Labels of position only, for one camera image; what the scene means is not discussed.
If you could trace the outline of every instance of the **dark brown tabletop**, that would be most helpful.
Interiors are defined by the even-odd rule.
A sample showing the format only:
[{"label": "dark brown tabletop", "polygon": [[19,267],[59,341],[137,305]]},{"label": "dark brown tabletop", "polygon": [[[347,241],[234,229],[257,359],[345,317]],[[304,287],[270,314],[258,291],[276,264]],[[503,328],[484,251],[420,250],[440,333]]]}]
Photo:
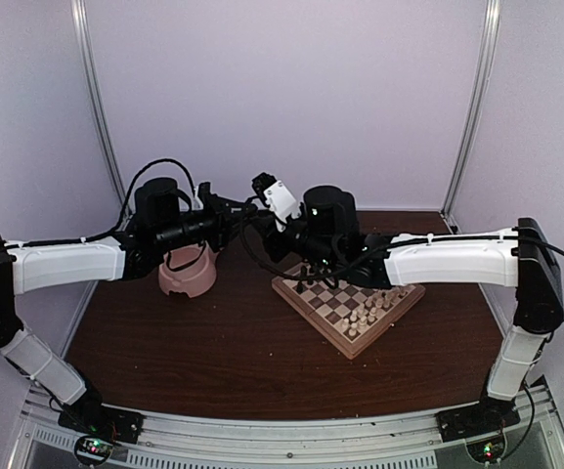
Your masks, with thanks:
[{"label": "dark brown tabletop", "polygon": [[[430,212],[367,212],[361,221],[365,231],[446,233]],[[165,296],[156,274],[101,283],[68,359],[108,404],[314,419],[474,401],[499,351],[499,329],[474,284],[425,285],[424,298],[349,361],[273,291],[273,276],[239,241],[221,253],[217,268],[215,285],[195,299]]]}]

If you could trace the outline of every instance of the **white wall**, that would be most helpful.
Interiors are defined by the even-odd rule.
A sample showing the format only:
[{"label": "white wall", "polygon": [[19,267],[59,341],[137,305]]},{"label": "white wall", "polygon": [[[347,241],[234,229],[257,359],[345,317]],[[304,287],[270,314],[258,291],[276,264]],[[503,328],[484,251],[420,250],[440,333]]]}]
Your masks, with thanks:
[{"label": "white wall", "polygon": [[[85,89],[70,2],[0,1],[0,233],[87,235],[117,203]],[[32,292],[19,315],[61,350],[84,284]],[[0,467],[26,385],[0,359]]]},{"label": "white wall", "polygon": [[[564,248],[564,2],[504,2],[494,71],[455,217],[466,232],[538,219]],[[513,291],[491,290],[511,319]],[[540,370],[564,421],[564,326]]]},{"label": "white wall", "polygon": [[362,207],[441,206],[485,1],[110,0],[87,10],[126,181],[173,156],[239,199],[267,171],[297,195],[330,183]]}]

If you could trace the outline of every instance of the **wooden chessboard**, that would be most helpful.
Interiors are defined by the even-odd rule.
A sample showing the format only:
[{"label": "wooden chessboard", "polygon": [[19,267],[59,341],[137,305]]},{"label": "wooden chessboard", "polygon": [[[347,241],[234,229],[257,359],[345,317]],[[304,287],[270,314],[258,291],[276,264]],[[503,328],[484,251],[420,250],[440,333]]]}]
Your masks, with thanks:
[{"label": "wooden chessboard", "polygon": [[[287,273],[297,275],[302,266],[299,264]],[[311,285],[304,282],[303,291],[299,293],[297,283],[275,277],[273,289],[350,360],[394,325],[425,294],[422,285],[376,290],[350,285],[344,280],[334,290],[320,281]],[[380,308],[376,307],[378,298],[383,303]]]}]

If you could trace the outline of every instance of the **pink container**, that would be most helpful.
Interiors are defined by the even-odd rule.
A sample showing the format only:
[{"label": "pink container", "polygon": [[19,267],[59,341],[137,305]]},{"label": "pink container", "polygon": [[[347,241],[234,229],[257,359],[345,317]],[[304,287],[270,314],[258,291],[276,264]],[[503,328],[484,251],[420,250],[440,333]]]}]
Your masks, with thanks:
[{"label": "pink container", "polygon": [[[170,267],[175,269],[183,266],[199,255],[201,248],[197,245],[186,246],[171,251]],[[205,246],[201,257],[190,267],[180,272],[171,272],[166,268],[167,256],[164,256],[164,263],[158,270],[158,280],[160,289],[169,294],[171,291],[186,293],[189,297],[195,298],[209,290],[216,281],[216,256],[218,253],[212,252],[209,246]]]}]

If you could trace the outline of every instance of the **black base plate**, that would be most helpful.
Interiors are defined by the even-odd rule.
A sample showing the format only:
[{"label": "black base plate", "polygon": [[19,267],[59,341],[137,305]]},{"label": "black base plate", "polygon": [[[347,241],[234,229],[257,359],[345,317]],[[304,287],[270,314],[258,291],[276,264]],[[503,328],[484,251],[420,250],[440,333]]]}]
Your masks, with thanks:
[{"label": "black base plate", "polygon": [[518,412],[511,410],[500,417],[495,412],[488,412],[479,404],[443,410],[436,415],[438,428],[443,442],[467,439],[499,431],[501,427],[510,427],[520,423]]},{"label": "black base plate", "polygon": [[[116,428],[116,440],[123,443],[138,443],[138,436],[141,434],[143,428],[143,414],[132,412],[130,410],[122,410],[120,408],[111,408],[102,406],[102,410],[106,416],[114,422]],[[65,412],[60,414],[58,424],[61,427],[75,430],[76,432],[87,433],[85,428],[82,428],[73,419],[71,419]],[[104,440],[110,441],[111,435],[105,435]]]}]

